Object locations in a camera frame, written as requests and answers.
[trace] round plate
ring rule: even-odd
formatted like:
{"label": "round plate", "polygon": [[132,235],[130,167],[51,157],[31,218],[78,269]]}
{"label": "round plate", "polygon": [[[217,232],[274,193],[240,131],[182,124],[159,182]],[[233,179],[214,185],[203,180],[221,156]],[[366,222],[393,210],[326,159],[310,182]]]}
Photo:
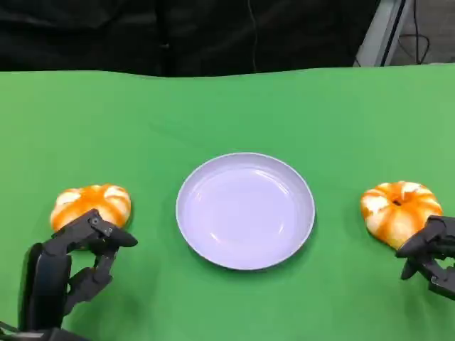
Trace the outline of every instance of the round plate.
{"label": "round plate", "polygon": [[183,183],[177,223],[188,244],[221,266],[255,270],[294,254],[314,223],[305,180],[287,164],[256,153],[210,160]]}

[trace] green tablecloth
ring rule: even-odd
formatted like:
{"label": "green tablecloth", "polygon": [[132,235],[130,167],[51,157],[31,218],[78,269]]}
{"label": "green tablecloth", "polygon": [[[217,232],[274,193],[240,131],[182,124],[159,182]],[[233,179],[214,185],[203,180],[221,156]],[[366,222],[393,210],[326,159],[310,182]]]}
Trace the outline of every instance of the green tablecloth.
{"label": "green tablecloth", "polygon": [[[165,80],[0,74],[0,320],[16,323],[23,255],[68,187],[111,182],[134,202],[114,281],[65,327],[93,340],[450,340],[455,303],[366,232],[362,192],[424,183],[455,215],[455,66]],[[288,262],[218,268],[178,232],[176,195],[200,163],[255,151],[307,179],[317,225]],[[89,266],[83,253],[74,268]]]}

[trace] pastry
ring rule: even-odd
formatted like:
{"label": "pastry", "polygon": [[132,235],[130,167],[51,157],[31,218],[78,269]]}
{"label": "pastry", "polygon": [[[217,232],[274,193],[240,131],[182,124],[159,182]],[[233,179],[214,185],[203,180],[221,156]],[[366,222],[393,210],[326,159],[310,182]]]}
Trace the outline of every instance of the pastry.
{"label": "pastry", "polygon": [[406,181],[367,190],[360,208],[368,231],[394,249],[423,229],[428,216],[442,215],[441,205],[428,188]]}
{"label": "pastry", "polygon": [[50,224],[58,231],[93,208],[104,220],[123,227],[131,214],[131,200],[124,188],[110,184],[70,188],[57,197]]}

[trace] black background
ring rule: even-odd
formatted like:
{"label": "black background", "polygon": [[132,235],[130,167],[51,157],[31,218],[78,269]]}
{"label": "black background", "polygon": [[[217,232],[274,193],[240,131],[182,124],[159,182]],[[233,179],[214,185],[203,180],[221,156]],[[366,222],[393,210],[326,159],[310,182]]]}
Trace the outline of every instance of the black background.
{"label": "black background", "polygon": [[[0,70],[254,72],[247,0],[2,0]],[[352,66],[378,0],[250,0],[258,72]]]}

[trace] plate rim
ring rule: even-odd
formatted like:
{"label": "plate rim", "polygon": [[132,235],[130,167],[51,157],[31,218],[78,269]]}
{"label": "plate rim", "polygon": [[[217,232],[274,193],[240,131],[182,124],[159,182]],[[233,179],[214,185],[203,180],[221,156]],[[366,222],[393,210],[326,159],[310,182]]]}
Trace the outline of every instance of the plate rim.
{"label": "plate rim", "polygon": [[[273,261],[271,264],[269,265],[266,265],[266,266],[260,266],[260,267],[234,267],[234,266],[229,266],[229,265],[226,265],[226,264],[221,264],[217,261],[214,261],[213,259],[211,259],[209,256],[205,256],[203,255],[202,252],[200,252],[200,250],[198,250],[198,248],[194,247],[188,240],[188,236],[186,235],[186,233],[182,230],[182,226],[181,226],[181,221],[179,219],[179,214],[178,214],[178,209],[179,207],[181,206],[181,197],[182,197],[182,192],[183,192],[183,189],[186,188],[187,186],[187,183],[189,182],[189,180],[201,169],[203,168],[205,165],[209,164],[209,163],[212,163],[212,162],[215,162],[221,158],[227,158],[229,156],[238,156],[238,155],[252,155],[252,156],[261,156],[261,157],[264,157],[264,158],[268,158],[268,159],[271,159],[275,162],[278,162],[280,164],[282,164],[283,166],[287,167],[289,170],[291,170],[292,172],[294,172],[297,177],[300,179],[300,181],[304,184],[304,187],[308,190],[308,193],[309,193],[309,196],[311,198],[311,224],[310,224],[310,227],[307,231],[307,233],[304,235],[304,238],[301,239],[301,241],[297,244],[297,246],[295,248],[292,249],[291,252],[289,252],[286,256],[283,256],[283,257],[280,257],[279,259],[277,259],[276,261]],[[297,253],[302,247],[303,245],[305,244],[306,240],[308,240],[311,232],[313,231],[313,228],[314,228],[314,221],[316,219],[316,204],[314,202],[314,196],[313,196],[313,193],[310,189],[310,187],[308,186],[308,183],[306,183],[305,179],[300,175],[299,172],[297,172],[292,166],[290,166],[288,163],[285,163],[284,161],[281,161],[279,160],[278,158],[275,158],[273,156],[270,156],[270,155],[267,155],[267,154],[262,154],[262,153],[255,153],[255,152],[237,152],[237,153],[227,153],[227,154],[222,154],[222,155],[219,155],[219,156],[216,156],[215,158],[211,158],[209,160],[207,160],[206,162],[200,164],[198,167],[196,167],[184,180],[184,182],[182,183],[181,187],[180,187],[180,190],[178,190],[178,194],[177,194],[177,200],[176,200],[176,221],[177,221],[177,226],[178,226],[178,230],[180,231],[180,234],[183,236],[183,238],[185,239],[185,242],[186,244],[195,252],[198,254],[198,256],[204,258],[205,260],[209,261],[210,263],[212,264],[216,264],[218,266],[221,266],[223,268],[227,268],[227,269],[233,269],[233,270],[241,270],[241,271],[255,271],[255,270],[260,270],[260,269],[267,269],[267,268],[270,268],[270,267],[273,267],[273,266],[276,266],[284,261],[286,261],[287,259],[291,258],[293,255],[295,255],[295,253]]]}

